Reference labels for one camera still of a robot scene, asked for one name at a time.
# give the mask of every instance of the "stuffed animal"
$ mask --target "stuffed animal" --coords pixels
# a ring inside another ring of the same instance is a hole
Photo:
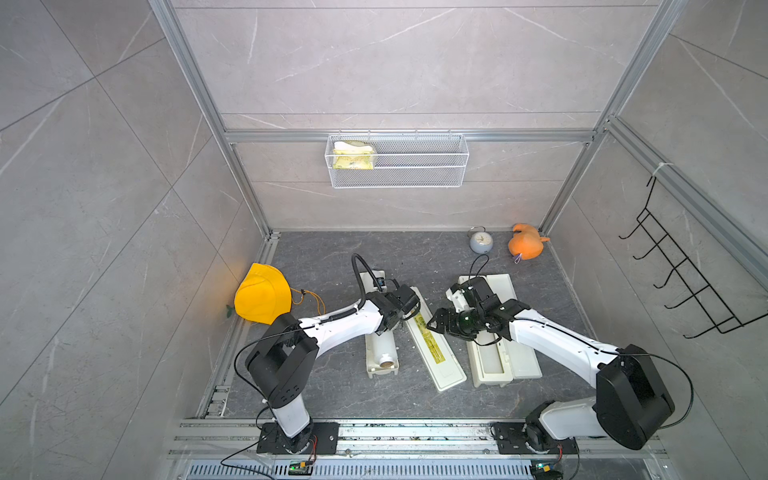
[[[509,240],[509,252],[515,257],[516,263],[520,259],[528,260],[538,257],[544,250],[544,242],[549,241],[549,238],[541,237],[535,227],[525,223],[518,223],[512,230],[515,235],[512,240]]]

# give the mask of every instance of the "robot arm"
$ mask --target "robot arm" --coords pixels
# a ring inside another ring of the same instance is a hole
[[[302,448],[311,433],[301,393],[315,359],[356,336],[391,330],[419,308],[415,292],[396,283],[394,292],[364,293],[360,301],[326,315],[296,319],[284,313],[275,319],[245,365],[290,440],[290,451]]]
[[[552,322],[518,300],[502,303],[482,277],[446,292],[454,310],[438,309],[427,328],[473,340],[489,331],[545,354],[579,375],[596,396],[545,402],[526,418],[531,449],[547,451],[572,436],[610,436],[641,449],[674,412],[655,365],[641,348],[601,343]]]
[[[354,270],[359,277],[356,266]],[[419,298],[408,286],[396,283],[391,293],[365,293],[362,281],[359,286],[361,300],[344,309],[298,320],[290,313],[278,316],[246,359],[290,452],[304,448],[312,433],[301,393],[317,356],[356,336],[391,330],[419,312]],[[481,331],[496,333],[549,356],[596,389],[596,396],[587,399],[550,401],[535,409],[525,423],[531,449],[547,451],[572,436],[606,435],[629,449],[641,449],[674,412],[644,350],[600,343],[517,300],[502,303],[482,277],[455,284],[447,295],[455,308],[438,309],[427,328],[465,340]]]

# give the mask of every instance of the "yellow cap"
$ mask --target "yellow cap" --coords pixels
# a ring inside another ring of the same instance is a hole
[[[251,322],[272,325],[290,312],[290,287],[274,266],[254,263],[235,293],[235,311]]]

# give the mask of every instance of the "white wire basket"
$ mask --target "white wire basket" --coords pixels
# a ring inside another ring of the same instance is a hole
[[[374,148],[372,169],[334,168],[340,157],[337,141],[361,141]],[[469,159],[461,134],[370,133],[332,134],[326,144],[326,166],[333,188],[460,187]]]

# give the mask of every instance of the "black wall hook rack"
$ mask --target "black wall hook rack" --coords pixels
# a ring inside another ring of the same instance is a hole
[[[743,326],[746,326],[746,325],[749,325],[750,323],[752,323],[752,322],[755,322],[755,321],[757,321],[757,320],[759,320],[759,319],[761,319],[761,318],[765,318],[765,317],[767,317],[767,316],[768,316],[768,313],[764,313],[763,315],[761,315],[761,316],[758,316],[758,317],[756,317],[756,318],[753,318],[753,319],[751,319],[751,320],[748,320],[748,321],[746,321],[746,322],[745,322],[745,321],[742,321],[741,319],[739,319],[739,317],[738,317],[738,316],[737,316],[737,315],[736,315],[736,314],[735,314],[735,313],[734,313],[734,312],[733,312],[733,311],[730,309],[730,307],[728,306],[728,304],[727,304],[727,303],[725,303],[725,300],[723,300],[723,297],[722,297],[722,296],[720,296],[720,294],[717,292],[717,290],[715,290],[715,288],[712,286],[712,284],[710,283],[710,281],[709,281],[709,280],[707,280],[707,278],[704,276],[704,274],[703,274],[703,273],[701,273],[701,270],[699,270],[699,267],[698,267],[698,266],[696,266],[696,264],[695,264],[695,263],[694,263],[694,262],[693,262],[693,261],[690,259],[690,257],[687,255],[687,253],[685,253],[685,251],[684,251],[682,248],[680,248],[680,245],[679,245],[679,244],[677,243],[677,241],[676,241],[676,240],[675,240],[675,239],[674,239],[674,238],[673,238],[673,237],[672,237],[672,236],[669,234],[669,232],[667,231],[667,229],[666,229],[666,228],[664,228],[664,225],[662,225],[662,224],[661,224],[661,222],[659,222],[659,220],[658,220],[658,219],[657,219],[657,218],[656,218],[656,217],[655,217],[655,216],[654,216],[654,215],[651,213],[651,211],[650,211],[650,210],[648,210],[648,203],[650,202],[650,196],[653,194],[653,192],[654,192],[654,187],[656,186],[656,177],[654,177],[654,176],[651,176],[651,177],[650,177],[650,179],[648,180],[648,183],[647,183],[645,186],[647,187],[648,185],[650,185],[650,190],[648,191],[648,197],[647,197],[647,198],[646,198],[646,200],[645,200],[645,206],[643,207],[643,210],[642,210],[642,211],[641,211],[641,212],[640,212],[640,213],[637,215],[637,217],[636,217],[636,219],[635,219],[635,220],[637,220],[637,226],[636,226],[636,227],[635,227],[635,228],[634,228],[634,229],[633,229],[633,230],[632,230],[632,231],[629,233],[629,235],[627,235],[626,237],[622,237],[621,235],[619,235],[619,238],[621,238],[622,240],[626,240],[626,239],[628,239],[629,237],[631,237],[632,235],[634,235],[634,233],[635,233],[635,232],[637,232],[639,229],[642,229],[642,230],[643,230],[643,231],[646,233],[646,235],[648,235],[648,237],[651,239],[651,241],[653,241],[653,242],[654,242],[654,245],[653,245],[653,246],[650,248],[650,250],[648,250],[648,251],[647,251],[647,252],[646,252],[644,255],[642,255],[641,257],[636,257],[635,255],[633,255],[632,257],[633,257],[635,260],[642,260],[643,258],[647,257],[647,256],[648,256],[648,254],[650,254],[650,252],[652,252],[652,251],[654,251],[654,250],[659,250],[659,252],[661,252],[661,255],[662,255],[662,256],[664,256],[664,259],[666,259],[666,260],[667,260],[667,262],[670,264],[670,267],[672,267],[672,270],[670,270],[669,274],[667,275],[667,279],[664,281],[664,283],[662,283],[661,285],[657,285],[657,284],[655,284],[655,283],[654,283],[654,287],[656,287],[656,288],[658,288],[658,289],[662,289],[662,288],[666,287],[666,286],[667,286],[667,284],[668,284],[668,283],[669,283],[669,281],[670,281],[670,278],[672,277],[672,274],[673,274],[673,273],[676,273],[676,274],[677,274],[677,276],[680,278],[680,281],[682,281],[682,282],[683,282],[683,285],[685,285],[685,287],[688,289],[688,292],[690,293],[690,295],[689,295],[689,296],[687,296],[686,298],[684,298],[683,300],[681,300],[679,303],[677,303],[677,304],[675,304],[675,305],[673,305],[673,306],[664,305],[664,308],[666,308],[666,309],[669,309],[669,310],[672,310],[672,309],[674,309],[674,308],[677,308],[677,307],[679,307],[680,305],[682,305],[682,304],[686,303],[688,300],[695,300],[695,301],[696,301],[696,303],[698,303],[698,304],[699,304],[699,306],[701,307],[701,309],[704,311],[704,314],[705,314],[705,315],[707,315],[707,318],[708,318],[708,319],[710,320],[710,322],[712,323],[712,326],[711,326],[711,327],[709,327],[709,328],[707,328],[707,329],[705,329],[703,332],[697,333],[696,335],[683,335],[683,336],[684,336],[685,338],[687,338],[687,339],[695,339],[696,337],[698,337],[698,336],[702,336],[704,333],[707,333],[707,332],[709,332],[710,330],[714,330],[714,329],[717,329],[717,331],[718,331],[718,332],[720,332],[720,333],[728,333],[728,332],[733,332],[735,329],[739,329],[739,328],[741,328],[741,327],[743,327]],[[656,240],[656,239],[654,238],[654,236],[650,234],[650,232],[648,231],[648,229],[647,229],[647,228],[645,227],[645,225],[644,225],[644,223],[645,223],[647,220],[649,220],[649,219],[650,219],[650,220],[652,220],[653,222],[655,222],[655,223],[656,223],[656,225],[657,225],[657,227],[658,227],[658,228],[659,228],[659,229],[662,231],[662,233],[663,233],[662,237],[661,237],[659,240]],[[670,259],[670,255],[668,254],[668,252],[667,252],[667,251],[664,251],[664,248],[662,248],[662,246],[661,246],[661,242],[662,242],[662,241],[664,241],[664,240],[665,240],[665,239],[667,239],[667,238],[668,238],[669,240],[671,240],[671,242],[674,244],[674,246],[675,246],[675,247],[676,247],[676,248],[677,248],[677,249],[680,251],[680,253],[683,255],[683,257],[684,257],[684,258],[683,258],[683,259],[682,259],[680,262],[674,263],[674,262],[673,262],[673,261]],[[689,285],[689,282],[688,282],[688,281],[685,279],[685,277],[683,276],[683,274],[682,274],[682,273],[681,273],[681,272],[678,270],[678,269],[680,269],[680,268],[681,268],[681,267],[682,267],[682,266],[683,266],[683,265],[684,265],[686,262],[688,262],[688,263],[690,264],[690,266],[691,266],[691,267],[693,267],[693,268],[696,270],[696,272],[699,274],[699,277],[700,277],[700,278],[701,278],[701,279],[704,281],[704,283],[705,283],[705,285],[704,285],[703,287],[699,288],[699,289],[698,289],[698,290],[696,290],[695,292],[694,292],[694,290],[693,290],[693,289],[690,287],[690,285]],[[728,315],[728,317],[727,317],[725,320],[722,320],[722,321],[719,321],[719,322],[718,322],[718,321],[716,321],[714,318],[712,318],[712,315],[711,315],[711,314],[710,314],[710,312],[707,310],[707,308],[706,308],[706,307],[705,307],[705,306],[704,306],[704,305],[701,303],[701,299],[699,298],[699,294],[700,294],[700,293],[703,293],[703,292],[705,292],[705,291],[707,291],[707,290],[709,290],[709,291],[711,291],[712,293],[714,293],[714,294],[715,294],[715,296],[717,297],[717,299],[718,299],[718,300],[719,300],[719,301],[720,301],[720,302],[723,304],[723,307],[725,307],[725,310],[727,310],[727,312],[728,312],[728,314],[727,314],[727,315]],[[728,322],[729,322],[729,321],[731,321],[731,320],[735,320],[735,321],[736,321],[736,322],[735,322],[735,324],[734,324],[734,323],[732,323],[730,326],[725,326],[725,325],[724,325],[725,323],[728,323]]]

